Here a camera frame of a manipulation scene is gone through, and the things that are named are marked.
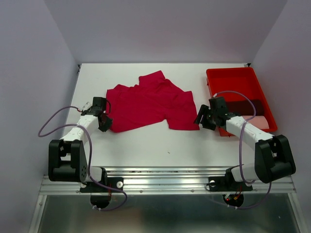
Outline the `red t-shirt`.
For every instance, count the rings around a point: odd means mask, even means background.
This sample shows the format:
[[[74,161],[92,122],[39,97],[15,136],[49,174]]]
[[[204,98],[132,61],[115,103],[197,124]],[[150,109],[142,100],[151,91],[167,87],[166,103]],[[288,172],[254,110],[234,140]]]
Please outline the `red t-shirt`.
[[[169,129],[197,131],[196,106],[191,91],[184,91],[165,78],[162,71],[139,77],[139,83],[116,85],[106,92],[111,103],[111,131],[122,133],[167,121]]]

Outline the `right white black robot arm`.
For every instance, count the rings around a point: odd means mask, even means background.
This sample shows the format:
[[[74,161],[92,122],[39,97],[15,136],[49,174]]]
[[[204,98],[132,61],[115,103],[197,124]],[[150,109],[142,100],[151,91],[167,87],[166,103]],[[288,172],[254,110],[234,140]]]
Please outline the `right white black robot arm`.
[[[272,135],[250,124],[238,113],[230,112],[223,97],[209,99],[209,105],[201,105],[195,124],[215,130],[222,128],[237,136],[240,144],[246,143],[254,151],[250,164],[239,162],[225,175],[214,177],[210,190],[233,191],[241,185],[251,189],[252,182],[271,183],[296,173],[296,165],[287,137]]]

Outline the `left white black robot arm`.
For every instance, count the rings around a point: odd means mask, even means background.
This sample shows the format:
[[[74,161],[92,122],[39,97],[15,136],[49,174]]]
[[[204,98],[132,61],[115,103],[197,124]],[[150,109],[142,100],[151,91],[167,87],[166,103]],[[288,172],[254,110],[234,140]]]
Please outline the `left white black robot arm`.
[[[91,165],[91,135],[95,131],[106,132],[112,126],[108,117],[110,102],[94,97],[91,106],[81,111],[77,123],[67,124],[72,129],[61,139],[52,140],[48,149],[48,177],[52,182],[88,183],[97,191],[108,187],[104,168]]]

